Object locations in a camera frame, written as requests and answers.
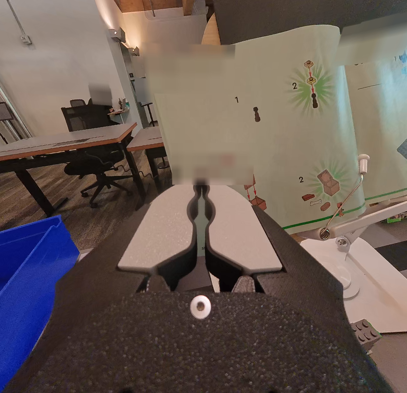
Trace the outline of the blue plastic bin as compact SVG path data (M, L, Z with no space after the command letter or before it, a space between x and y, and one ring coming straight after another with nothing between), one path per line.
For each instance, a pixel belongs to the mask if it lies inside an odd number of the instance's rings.
M53 310L55 285L78 256L60 215L1 231L1 390L36 345Z

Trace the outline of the grey toy brick building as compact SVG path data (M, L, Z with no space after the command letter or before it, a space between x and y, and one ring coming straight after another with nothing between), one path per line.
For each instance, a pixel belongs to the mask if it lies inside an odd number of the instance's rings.
M382 335L366 319L350 324L356 339L369 355L373 346L382 338Z

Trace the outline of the pale green instruction booklet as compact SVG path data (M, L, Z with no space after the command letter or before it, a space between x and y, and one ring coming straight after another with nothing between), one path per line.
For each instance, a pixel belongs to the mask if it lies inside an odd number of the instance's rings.
M152 43L146 84L173 184L224 184L289 233L406 196L406 46L341 60L340 31L311 25L232 45Z

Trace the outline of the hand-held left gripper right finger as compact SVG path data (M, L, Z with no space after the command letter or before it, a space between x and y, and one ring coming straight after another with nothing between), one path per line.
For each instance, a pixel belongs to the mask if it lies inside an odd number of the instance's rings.
M279 273L283 265L267 237L253 205L224 185L205 187L206 268L231 292L241 276Z

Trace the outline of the grey desk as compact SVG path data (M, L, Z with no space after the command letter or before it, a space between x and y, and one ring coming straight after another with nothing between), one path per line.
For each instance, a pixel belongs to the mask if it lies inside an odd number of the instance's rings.
M283 271L255 276L262 292L150 291L116 269L107 242L79 262L89 319L72 343L69 392L406 392L406 333L386 334L368 356L342 289L277 225L266 235Z

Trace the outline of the wooden-top office desk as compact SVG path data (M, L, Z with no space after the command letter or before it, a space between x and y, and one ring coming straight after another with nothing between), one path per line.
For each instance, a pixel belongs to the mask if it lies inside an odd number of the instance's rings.
M159 179L158 169L166 169L170 165L165 161L167 154L159 126L152 126L138 131L127 146L127 151L129 152L141 150L145 151L152 178L160 194L162 192L162 184Z
M130 122L19 140L1 146L0 171L1 173L14 172L42 209L43 218L48 218L56 213L57 209L67 202L68 198L62 198L55 205L52 205L28 170L83 160L85 154L81 153L80 149L118 144L126 157L132 179L139 193L140 200L136 204L136 209L139 209L145 202L146 190L134 158L127 150L125 140L136 127L137 122Z

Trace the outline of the white book stand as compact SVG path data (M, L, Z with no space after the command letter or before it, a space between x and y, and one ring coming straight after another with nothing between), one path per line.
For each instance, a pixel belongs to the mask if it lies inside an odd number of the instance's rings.
M406 13L406 0L212 0L220 42L236 43L305 25L343 29L373 20L381 26L391 15ZM331 274L344 280L345 310L350 322L373 322L384 334L406 333L406 241L373 248L360 236L385 217L406 213L406 82L401 65L348 65L347 82L359 149L370 156L361 227L322 241L308 236L301 246Z

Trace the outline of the black office chair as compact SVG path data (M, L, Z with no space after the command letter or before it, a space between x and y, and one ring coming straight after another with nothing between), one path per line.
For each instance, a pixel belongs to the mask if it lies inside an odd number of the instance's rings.
M84 104L74 107L62 107L68 131L81 131L112 125L110 106L100 104Z
M131 175L106 175L106 172L117 171L119 169L119 167L116 167L116 164L125 159L125 155L121 150L99 149L95 150L94 152L89 150L84 151L84 154L85 158L83 160L69 162L64 168L64 173L68 176L85 177L87 175L94 175L96 177L96 182L80 191L82 197L88 197L88 191L90 189L95 189L94 194L89 200L90 208L98 207L95 199L105 187L108 189L111 189L111 187L116 187L119 190L126 192L128 196L132 195L132 192L129 189L116 183L116 181L132 178Z

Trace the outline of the grey wall conduit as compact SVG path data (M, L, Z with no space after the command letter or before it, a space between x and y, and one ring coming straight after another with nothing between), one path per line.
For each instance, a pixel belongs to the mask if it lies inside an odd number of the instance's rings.
M9 7L9 9L10 9L12 15L13 15L13 18L14 18L15 22L17 23L17 25L18 25L18 27L20 29L20 34L21 34L20 38L21 38L23 44L25 44L27 46L32 46L33 42L31 40L31 38L29 37L29 35L26 33L20 19L18 18L18 15L17 15L17 13L16 13L16 11L15 11L13 5L12 5L11 0L6 0L6 2L7 2L8 7Z

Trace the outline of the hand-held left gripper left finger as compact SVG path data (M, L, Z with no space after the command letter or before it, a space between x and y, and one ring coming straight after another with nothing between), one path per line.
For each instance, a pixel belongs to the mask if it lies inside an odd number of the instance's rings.
M174 185L150 203L118 263L122 271L160 275L169 288L197 262L198 194L193 185Z

